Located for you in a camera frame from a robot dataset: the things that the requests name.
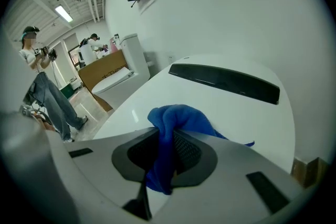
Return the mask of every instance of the cardboard box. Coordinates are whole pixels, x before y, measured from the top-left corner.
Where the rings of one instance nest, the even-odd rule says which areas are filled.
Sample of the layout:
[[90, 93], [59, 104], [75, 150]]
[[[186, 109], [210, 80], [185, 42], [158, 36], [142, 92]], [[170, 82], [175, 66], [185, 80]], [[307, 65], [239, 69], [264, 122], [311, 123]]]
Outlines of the cardboard box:
[[[127, 62], [122, 50], [118, 50], [112, 54], [106, 55], [103, 58], [79, 69], [78, 74], [85, 84], [86, 88], [91, 92], [98, 82], [104, 78], [118, 72], [121, 68], [127, 67]], [[107, 104], [103, 99], [91, 94], [97, 100], [97, 102], [103, 107], [105, 111], [109, 111], [112, 107]]]

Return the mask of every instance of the wall outlet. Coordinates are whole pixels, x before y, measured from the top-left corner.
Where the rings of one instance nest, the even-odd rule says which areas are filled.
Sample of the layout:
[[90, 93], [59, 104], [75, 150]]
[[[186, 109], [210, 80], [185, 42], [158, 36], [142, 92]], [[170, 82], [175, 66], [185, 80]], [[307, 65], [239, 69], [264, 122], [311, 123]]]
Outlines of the wall outlet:
[[176, 61], [176, 59], [175, 59], [174, 55], [168, 55], [168, 62], [169, 62], [169, 64], [171, 64], [171, 63], [173, 63], [175, 61]]

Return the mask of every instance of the camera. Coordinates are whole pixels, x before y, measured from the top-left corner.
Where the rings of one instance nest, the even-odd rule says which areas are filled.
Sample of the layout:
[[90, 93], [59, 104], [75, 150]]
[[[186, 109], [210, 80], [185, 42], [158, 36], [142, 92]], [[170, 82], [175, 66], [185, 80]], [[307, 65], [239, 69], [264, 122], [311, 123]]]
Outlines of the camera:
[[55, 61], [57, 58], [57, 53], [54, 49], [49, 50], [49, 47], [43, 47], [41, 49], [35, 49], [35, 56], [41, 54], [42, 56], [47, 56], [51, 61]]

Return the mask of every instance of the floor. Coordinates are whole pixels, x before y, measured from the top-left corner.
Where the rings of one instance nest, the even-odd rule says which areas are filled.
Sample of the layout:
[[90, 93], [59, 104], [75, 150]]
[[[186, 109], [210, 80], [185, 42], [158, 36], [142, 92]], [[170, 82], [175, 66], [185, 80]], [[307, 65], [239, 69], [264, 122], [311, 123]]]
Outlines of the floor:
[[106, 112], [93, 98], [87, 88], [81, 88], [69, 98], [72, 107], [79, 117], [88, 117], [87, 123], [80, 131], [70, 127], [71, 136], [75, 141], [91, 140], [112, 115], [114, 110]]

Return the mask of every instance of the black vent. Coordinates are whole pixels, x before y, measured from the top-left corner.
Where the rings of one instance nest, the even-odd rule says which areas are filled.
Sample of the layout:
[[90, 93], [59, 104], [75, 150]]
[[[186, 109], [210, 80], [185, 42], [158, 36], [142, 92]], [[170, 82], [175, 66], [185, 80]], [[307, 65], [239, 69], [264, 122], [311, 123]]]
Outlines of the black vent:
[[279, 102], [278, 86], [237, 71], [175, 63], [170, 67], [169, 74], [267, 103], [278, 104]]
[[[184, 137], [174, 133], [174, 162], [177, 174], [194, 167], [201, 159], [201, 150]], [[129, 148], [128, 158], [148, 172], [157, 158], [159, 134], [153, 134]]]

